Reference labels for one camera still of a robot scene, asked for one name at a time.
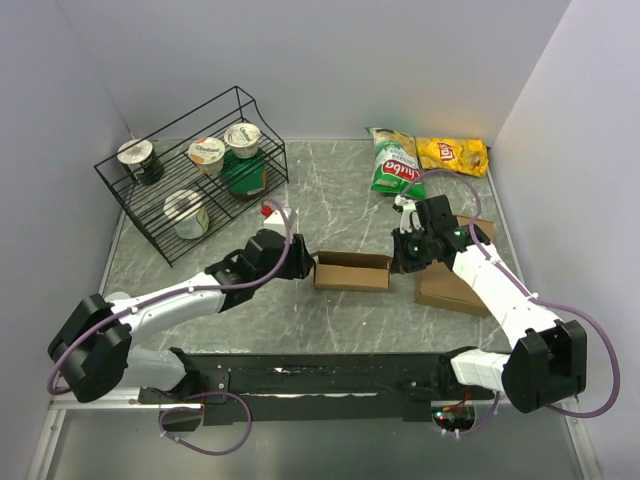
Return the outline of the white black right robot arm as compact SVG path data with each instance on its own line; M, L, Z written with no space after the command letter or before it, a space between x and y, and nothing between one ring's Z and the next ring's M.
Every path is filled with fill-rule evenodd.
M437 374L444 396L456 399L471 386L482 387L529 413L585 390L586 331L577 321L564 322L535 304L510 279L510 270L475 220L460 224L444 195L426 200L398 195L393 208L401 218L392 231L392 273L445 266L480 298L509 341L507 354L471 347L449 353L448 367Z

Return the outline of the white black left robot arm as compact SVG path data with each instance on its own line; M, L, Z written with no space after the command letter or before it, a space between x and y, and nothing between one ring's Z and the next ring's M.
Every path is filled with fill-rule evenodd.
M315 266L300 234L261 229L194 277L135 298L83 299L48 347L67 391L81 403L113 389L149 388L185 402L201 388L201 374L179 348L141 348L149 337L183 322L225 312L253 298L272 279L306 278Z

